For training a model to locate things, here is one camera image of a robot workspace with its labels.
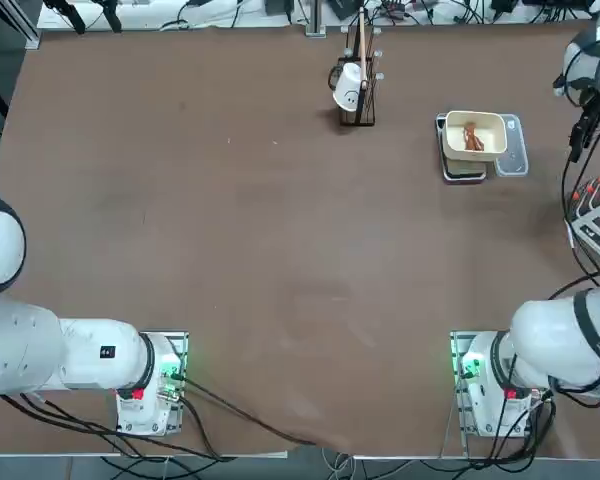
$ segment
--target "floor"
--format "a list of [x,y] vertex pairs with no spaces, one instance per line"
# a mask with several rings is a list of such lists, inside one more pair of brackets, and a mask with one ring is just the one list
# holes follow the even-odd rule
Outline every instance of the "floor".
[[[31,18],[37,18],[41,0],[22,0],[22,6]],[[24,41],[11,29],[0,22],[0,92],[7,101],[11,98],[16,86],[17,76],[24,58]],[[200,467],[204,463],[190,457],[178,457],[179,460],[192,468]],[[114,459],[121,466],[130,464],[129,460]],[[368,477],[381,476],[391,471],[402,461],[365,461]],[[453,468],[458,462],[444,462],[444,468]],[[361,462],[357,462],[356,478],[364,478]],[[164,472],[164,465],[142,464],[134,471],[147,476],[158,476]],[[90,480],[107,479],[116,475],[117,470],[106,465],[97,457],[0,457],[0,479],[16,480],[31,477],[31,472],[36,472],[36,478],[47,480]],[[179,475],[183,471],[174,464],[167,465],[167,475]],[[330,471],[324,464],[320,451],[316,448],[302,447],[289,453],[289,458],[282,459],[238,459],[226,465],[217,465],[203,474],[205,479],[279,479],[287,480],[326,480]],[[345,472],[340,478],[350,475]],[[508,475],[499,470],[490,469],[482,472],[470,472],[465,478],[504,478]],[[414,462],[409,467],[397,473],[392,478],[431,480],[450,480],[452,473],[438,473],[428,470],[419,462]],[[519,478],[528,480],[549,480],[563,478],[576,480],[592,477],[600,480],[600,462],[570,462],[538,460],[534,465],[521,474]],[[125,473],[121,480],[134,478]]]

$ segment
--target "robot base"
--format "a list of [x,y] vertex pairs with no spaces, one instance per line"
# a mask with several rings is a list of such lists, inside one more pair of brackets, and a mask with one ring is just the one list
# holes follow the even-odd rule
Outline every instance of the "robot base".
[[144,332],[155,351],[155,365],[149,385],[142,394],[124,399],[116,393],[118,429],[142,436],[178,433],[182,429],[184,385],[169,378],[186,374],[189,334],[186,332]]
[[[498,332],[451,332],[451,357],[456,401],[460,415],[460,430],[465,453],[466,435],[505,436],[520,414],[529,408],[528,391],[507,390],[507,404],[499,432],[496,432],[502,411],[505,390],[493,373],[492,345]],[[500,360],[508,352],[498,355]],[[523,417],[511,437],[524,437],[527,418]]]

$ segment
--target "black wire rack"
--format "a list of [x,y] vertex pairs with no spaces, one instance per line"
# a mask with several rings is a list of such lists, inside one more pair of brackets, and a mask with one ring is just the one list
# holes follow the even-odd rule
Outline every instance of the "black wire rack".
[[[365,11],[365,19],[369,21],[368,12]],[[366,51],[364,52],[367,62],[367,78],[369,81],[366,88],[362,85],[358,91],[358,104],[355,111],[349,112],[342,108],[339,110],[340,125],[345,127],[372,127],[376,124],[376,85],[379,74],[376,72],[377,59],[379,55],[373,50],[373,39],[375,29],[373,25],[369,28],[369,39],[367,41]],[[331,68],[329,72],[329,88],[335,90],[342,70],[347,63],[360,62],[362,60],[360,52],[360,28],[358,21],[352,22],[346,30],[347,39],[344,56],[338,58],[338,63]]]

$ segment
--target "robotic arm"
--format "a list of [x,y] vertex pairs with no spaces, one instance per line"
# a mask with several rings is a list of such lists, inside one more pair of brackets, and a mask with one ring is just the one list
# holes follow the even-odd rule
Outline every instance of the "robotic arm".
[[[569,160],[577,162],[600,125],[600,16],[567,47],[554,89],[582,108],[570,139]],[[475,336],[458,372],[482,436],[504,435],[530,408],[534,391],[562,388],[600,398],[600,288],[525,303],[508,332]],[[493,426],[499,423],[505,399],[498,431]],[[523,435],[519,429],[512,436]]]
[[[0,199],[0,293],[16,280],[25,256],[22,222]],[[181,410],[172,409],[181,385],[170,375],[182,373],[184,353],[184,334],[171,339],[163,333],[138,333],[115,320],[58,318],[0,296],[0,395],[113,389],[118,428],[164,435],[178,431],[182,423]]]

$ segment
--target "white mug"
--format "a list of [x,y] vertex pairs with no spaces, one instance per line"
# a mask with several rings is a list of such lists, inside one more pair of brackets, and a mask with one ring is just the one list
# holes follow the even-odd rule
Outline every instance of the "white mug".
[[360,66],[353,62],[345,63],[333,91],[333,99],[341,109],[347,112],[356,111],[361,83]]

